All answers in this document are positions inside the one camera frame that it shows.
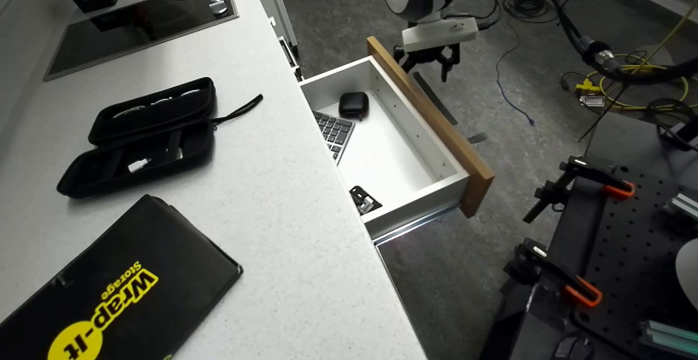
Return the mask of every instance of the keyboard key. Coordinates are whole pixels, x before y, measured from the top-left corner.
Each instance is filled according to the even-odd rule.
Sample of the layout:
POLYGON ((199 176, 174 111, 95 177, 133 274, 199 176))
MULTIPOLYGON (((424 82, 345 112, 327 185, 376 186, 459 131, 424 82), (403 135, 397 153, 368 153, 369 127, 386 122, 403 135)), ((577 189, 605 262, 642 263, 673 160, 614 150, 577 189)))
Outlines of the keyboard key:
POLYGON ((347 135, 348 134, 346 132, 340 132, 339 135, 336 137, 336 139, 330 136, 331 138, 334 139, 333 141, 330 141, 330 142, 335 142, 339 145, 343 145, 344 142, 347 140, 347 135))

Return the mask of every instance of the black pouch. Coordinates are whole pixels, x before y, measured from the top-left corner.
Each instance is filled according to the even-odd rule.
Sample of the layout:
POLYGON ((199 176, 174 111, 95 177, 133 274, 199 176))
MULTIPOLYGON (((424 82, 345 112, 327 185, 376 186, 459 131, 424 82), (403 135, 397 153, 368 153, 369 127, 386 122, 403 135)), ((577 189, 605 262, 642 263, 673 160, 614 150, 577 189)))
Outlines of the black pouch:
POLYGON ((0 358, 170 358, 242 267, 145 195, 0 323, 0 358))
POLYGON ((216 124, 241 116, 261 94, 225 117, 210 119, 216 87, 209 77, 102 109, 80 154, 58 183, 59 193, 85 198, 200 166, 214 147, 216 124))

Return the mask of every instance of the speckled countertop surface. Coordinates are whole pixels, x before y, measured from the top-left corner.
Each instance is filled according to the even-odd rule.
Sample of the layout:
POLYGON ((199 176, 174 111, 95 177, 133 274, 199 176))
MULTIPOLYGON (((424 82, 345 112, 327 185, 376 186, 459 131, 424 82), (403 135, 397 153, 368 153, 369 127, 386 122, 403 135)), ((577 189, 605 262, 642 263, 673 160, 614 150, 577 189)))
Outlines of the speckled countertop surface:
POLYGON ((245 268, 175 358, 423 359, 262 5, 235 2, 239 19, 41 82, 47 47, 0 161, 0 319, 152 194, 245 268), (92 200, 55 191, 100 109, 202 76, 220 114, 264 94, 219 126, 209 164, 92 200))

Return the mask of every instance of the white drawer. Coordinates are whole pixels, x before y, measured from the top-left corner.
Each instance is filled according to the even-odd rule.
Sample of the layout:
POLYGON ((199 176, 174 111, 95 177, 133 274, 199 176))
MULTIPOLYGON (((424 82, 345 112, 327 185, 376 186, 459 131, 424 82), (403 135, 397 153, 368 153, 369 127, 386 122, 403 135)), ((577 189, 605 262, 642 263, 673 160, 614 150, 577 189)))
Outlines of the white drawer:
POLYGON ((474 157, 476 164, 486 168, 421 90, 404 86, 405 81, 411 82, 375 39, 369 39, 369 50, 371 47, 373 55, 307 79, 300 86, 311 109, 332 116, 339 115, 342 94, 366 92, 369 96, 369 115, 355 121, 339 171, 347 190, 358 185, 383 205, 362 216, 371 238, 381 241, 408 230, 422 218, 464 204, 467 190, 473 189, 468 187, 473 178, 481 183, 483 177, 489 177, 489 186, 494 176, 473 166, 474 157), (443 134, 444 124, 451 127, 448 143, 438 132, 443 134), (456 157, 464 149, 471 155, 466 161, 456 157))

